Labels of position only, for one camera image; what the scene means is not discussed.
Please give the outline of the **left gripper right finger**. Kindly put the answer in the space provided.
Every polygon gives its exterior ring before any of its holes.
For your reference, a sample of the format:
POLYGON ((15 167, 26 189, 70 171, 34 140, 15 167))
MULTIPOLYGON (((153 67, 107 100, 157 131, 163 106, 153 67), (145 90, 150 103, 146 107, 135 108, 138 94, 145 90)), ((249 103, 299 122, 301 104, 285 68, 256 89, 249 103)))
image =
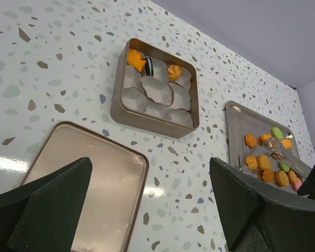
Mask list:
POLYGON ((275 188, 217 157, 209 164, 229 251, 315 251, 315 200, 275 188))

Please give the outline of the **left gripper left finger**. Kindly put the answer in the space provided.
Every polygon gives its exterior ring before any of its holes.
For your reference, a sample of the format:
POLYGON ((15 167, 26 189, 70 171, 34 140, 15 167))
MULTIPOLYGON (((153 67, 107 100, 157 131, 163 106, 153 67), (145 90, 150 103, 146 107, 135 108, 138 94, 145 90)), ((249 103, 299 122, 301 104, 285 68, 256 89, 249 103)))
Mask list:
POLYGON ((0 194, 0 251, 71 251, 91 174, 81 157, 0 194))

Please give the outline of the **orange swirl cookie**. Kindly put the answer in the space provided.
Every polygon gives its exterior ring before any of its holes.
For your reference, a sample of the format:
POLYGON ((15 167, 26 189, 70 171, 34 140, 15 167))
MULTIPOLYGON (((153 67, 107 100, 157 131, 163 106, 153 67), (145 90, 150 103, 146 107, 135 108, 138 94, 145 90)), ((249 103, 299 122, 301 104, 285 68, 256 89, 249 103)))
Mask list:
POLYGON ((178 65, 168 66, 167 72, 169 81, 176 81, 182 75, 182 70, 178 65))

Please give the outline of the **black sandwich cookie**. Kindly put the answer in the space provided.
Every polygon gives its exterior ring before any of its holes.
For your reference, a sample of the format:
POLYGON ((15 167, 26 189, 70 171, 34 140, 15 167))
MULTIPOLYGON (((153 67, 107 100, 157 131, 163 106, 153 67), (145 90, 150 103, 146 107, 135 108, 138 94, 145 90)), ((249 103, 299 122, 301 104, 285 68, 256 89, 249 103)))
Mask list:
POLYGON ((154 67, 152 58, 146 57, 145 59, 144 70, 147 76, 154 76, 154 67))

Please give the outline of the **metal tongs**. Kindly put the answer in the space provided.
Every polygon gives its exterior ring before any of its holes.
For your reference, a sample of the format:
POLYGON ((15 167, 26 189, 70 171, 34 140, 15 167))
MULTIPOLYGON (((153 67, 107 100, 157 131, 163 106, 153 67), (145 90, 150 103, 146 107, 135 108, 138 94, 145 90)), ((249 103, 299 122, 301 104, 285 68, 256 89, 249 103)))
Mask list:
POLYGON ((289 166, 302 178, 306 179, 308 177, 312 168, 293 155, 290 150, 286 149, 279 139, 274 137, 267 138, 262 145, 271 152, 273 159, 289 166))

